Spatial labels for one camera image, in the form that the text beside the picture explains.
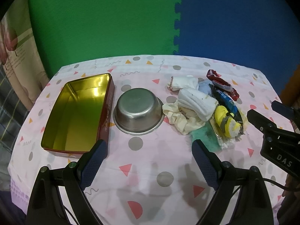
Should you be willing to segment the red silver satin pouch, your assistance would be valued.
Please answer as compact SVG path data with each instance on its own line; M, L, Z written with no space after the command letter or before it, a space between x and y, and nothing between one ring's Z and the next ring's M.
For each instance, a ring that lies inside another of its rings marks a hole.
M232 87L227 81L223 80L215 70L208 70L206 77L213 83L213 85L221 90L227 92L227 94L234 100L239 99L239 94L236 89Z

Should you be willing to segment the brown foam mat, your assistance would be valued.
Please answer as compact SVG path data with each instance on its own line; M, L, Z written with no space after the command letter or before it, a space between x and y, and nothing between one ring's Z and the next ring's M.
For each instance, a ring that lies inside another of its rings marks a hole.
M295 102L299 99L299 87L300 87L300 73L299 64L294 71L293 75L290 77L289 81L284 86L279 97L281 102L287 106L293 106Z

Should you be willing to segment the teal green cloth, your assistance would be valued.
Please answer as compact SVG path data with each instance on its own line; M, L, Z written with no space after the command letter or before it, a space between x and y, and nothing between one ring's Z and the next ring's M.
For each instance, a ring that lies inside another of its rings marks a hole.
M220 153L222 151L217 136L209 122L206 122L201 128L191 131L190 135L192 142L201 140L210 152Z

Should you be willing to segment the yellow grey baby sock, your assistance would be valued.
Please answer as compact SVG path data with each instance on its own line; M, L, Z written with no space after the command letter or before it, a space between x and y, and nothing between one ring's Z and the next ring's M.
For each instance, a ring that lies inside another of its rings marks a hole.
M235 138L239 135L241 124L234 120L224 106L220 105L215 109L214 119L226 137Z

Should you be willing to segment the cream cloth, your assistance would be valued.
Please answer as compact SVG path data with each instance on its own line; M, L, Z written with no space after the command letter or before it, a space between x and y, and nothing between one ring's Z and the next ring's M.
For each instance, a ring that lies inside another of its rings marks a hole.
M182 135L187 135L206 124L205 121L198 117L195 111L179 106L178 101L163 104L162 111L168 118L169 123Z

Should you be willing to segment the gold red tin box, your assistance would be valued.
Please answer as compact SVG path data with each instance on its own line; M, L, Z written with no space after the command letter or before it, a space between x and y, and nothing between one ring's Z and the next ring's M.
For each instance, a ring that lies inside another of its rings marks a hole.
M67 82L50 112L41 147L81 155L98 140L108 142L114 91L109 73Z

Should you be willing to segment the black blue snack packet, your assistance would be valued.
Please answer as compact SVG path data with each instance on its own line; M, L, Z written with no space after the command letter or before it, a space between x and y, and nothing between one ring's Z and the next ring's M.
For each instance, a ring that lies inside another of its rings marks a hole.
M243 134L244 133L243 119L233 100L228 95L226 95L225 93L217 89L215 86L210 84L210 87L211 87L213 97L218 101L219 105L224 106L228 110L228 112L233 115L234 120L236 120L238 123L241 124L241 130L239 133Z

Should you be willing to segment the white ribbed sock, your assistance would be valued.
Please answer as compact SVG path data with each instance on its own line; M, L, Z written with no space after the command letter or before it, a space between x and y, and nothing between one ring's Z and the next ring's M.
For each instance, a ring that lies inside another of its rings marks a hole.
M193 110L202 121L209 121L218 101L196 89L181 89L178 92L178 105Z

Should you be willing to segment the stainless steel bowl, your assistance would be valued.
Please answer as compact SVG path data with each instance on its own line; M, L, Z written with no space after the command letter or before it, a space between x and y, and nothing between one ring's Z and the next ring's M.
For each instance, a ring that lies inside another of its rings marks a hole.
M114 123L126 134L145 135L163 122L162 105L162 101L150 90L130 89L117 100L113 111Z

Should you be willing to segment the patterned pink tablecloth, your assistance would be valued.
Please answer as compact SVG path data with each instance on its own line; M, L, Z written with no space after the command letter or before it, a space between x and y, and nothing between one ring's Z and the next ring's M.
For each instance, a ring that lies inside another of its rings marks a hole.
M266 71L255 66L174 55L139 55L94 59L62 67L46 85L23 124L8 166L13 202L26 210L40 167L63 168L72 156L55 156L41 147L50 111L63 86L72 80L110 73L116 98L128 89L151 90L162 102L176 95L167 89L172 76L206 79L215 70L240 95L238 108L254 109L278 127L290 122L271 109L278 99ZM154 132L130 136L110 125L109 155L85 194L104 224L195 224L213 196L191 153L189 136L167 120Z

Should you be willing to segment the light blue towel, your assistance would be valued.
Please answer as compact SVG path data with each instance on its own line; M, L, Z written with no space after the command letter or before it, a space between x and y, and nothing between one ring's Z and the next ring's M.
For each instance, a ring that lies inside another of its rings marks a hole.
M209 96L213 96L212 94L212 90L211 90L211 87L210 87L210 81L207 79L207 80L203 80L201 82L198 82L198 90L200 92L203 92Z

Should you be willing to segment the white folded sock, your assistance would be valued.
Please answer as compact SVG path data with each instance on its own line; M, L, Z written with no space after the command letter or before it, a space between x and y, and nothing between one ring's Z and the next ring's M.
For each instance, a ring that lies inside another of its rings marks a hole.
M172 76L167 87L172 92L187 88L198 89L198 79L193 76Z

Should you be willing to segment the blue foam mat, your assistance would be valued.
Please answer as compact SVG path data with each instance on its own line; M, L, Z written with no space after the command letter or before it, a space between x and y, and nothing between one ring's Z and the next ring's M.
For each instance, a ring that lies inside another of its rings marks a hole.
M178 55L258 69L281 93L299 65L299 21L284 0L181 0Z

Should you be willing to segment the grey plaid cloth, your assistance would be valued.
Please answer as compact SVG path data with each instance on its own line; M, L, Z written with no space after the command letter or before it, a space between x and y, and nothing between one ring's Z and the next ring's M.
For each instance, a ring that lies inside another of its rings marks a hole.
M1 146L11 153L29 112L11 86L3 66L1 66L0 82Z

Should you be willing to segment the beige leaf print curtain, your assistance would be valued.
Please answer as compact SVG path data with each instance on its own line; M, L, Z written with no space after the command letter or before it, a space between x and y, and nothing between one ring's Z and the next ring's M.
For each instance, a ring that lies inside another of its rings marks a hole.
M1 66L26 109L49 83L29 16L29 1L15 0L1 20Z

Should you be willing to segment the green foam mat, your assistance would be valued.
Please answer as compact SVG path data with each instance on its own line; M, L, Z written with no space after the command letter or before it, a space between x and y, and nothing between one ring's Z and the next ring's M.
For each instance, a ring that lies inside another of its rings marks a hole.
M49 77L104 57L171 55L180 0L28 0L34 38Z

